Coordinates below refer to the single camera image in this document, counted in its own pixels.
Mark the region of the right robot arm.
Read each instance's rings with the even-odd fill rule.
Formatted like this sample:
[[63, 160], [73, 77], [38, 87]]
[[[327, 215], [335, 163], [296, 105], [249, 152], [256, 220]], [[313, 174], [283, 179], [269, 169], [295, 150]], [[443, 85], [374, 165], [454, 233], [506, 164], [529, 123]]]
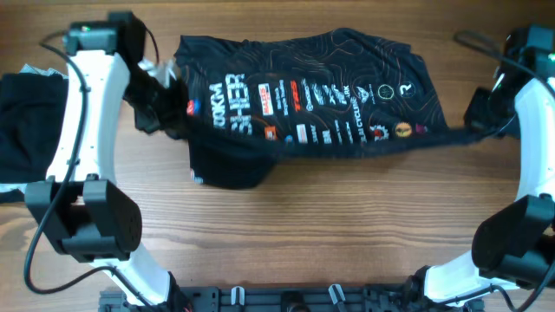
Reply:
[[503, 49], [471, 30], [454, 40], [499, 61], [494, 87], [475, 93], [465, 125], [480, 137], [519, 138], [519, 189], [513, 203], [481, 223], [470, 251], [413, 280], [424, 309], [529, 289], [527, 309], [554, 286], [554, 237], [546, 234], [554, 226], [554, 31], [517, 28]]

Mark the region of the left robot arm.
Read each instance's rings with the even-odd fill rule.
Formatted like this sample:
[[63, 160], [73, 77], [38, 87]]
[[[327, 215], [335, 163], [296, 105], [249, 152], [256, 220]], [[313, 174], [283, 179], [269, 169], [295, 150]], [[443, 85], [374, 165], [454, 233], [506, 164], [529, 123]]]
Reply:
[[72, 23], [58, 55], [68, 67], [60, 139], [46, 177], [27, 187], [25, 204], [55, 251], [105, 272], [138, 311], [173, 309], [174, 281], [141, 242], [138, 205], [117, 185], [114, 145], [121, 104], [138, 128], [161, 130], [179, 113], [180, 88], [140, 66], [147, 27], [130, 11]]

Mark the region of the black printed cycling jersey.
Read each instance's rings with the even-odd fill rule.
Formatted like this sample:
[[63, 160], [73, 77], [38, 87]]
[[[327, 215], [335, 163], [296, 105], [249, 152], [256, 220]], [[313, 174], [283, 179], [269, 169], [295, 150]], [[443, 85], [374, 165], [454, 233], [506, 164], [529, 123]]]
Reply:
[[289, 159], [363, 159], [479, 141], [451, 128], [423, 58], [340, 28], [278, 42], [182, 36], [168, 102], [135, 126], [189, 146], [193, 178], [248, 189]]

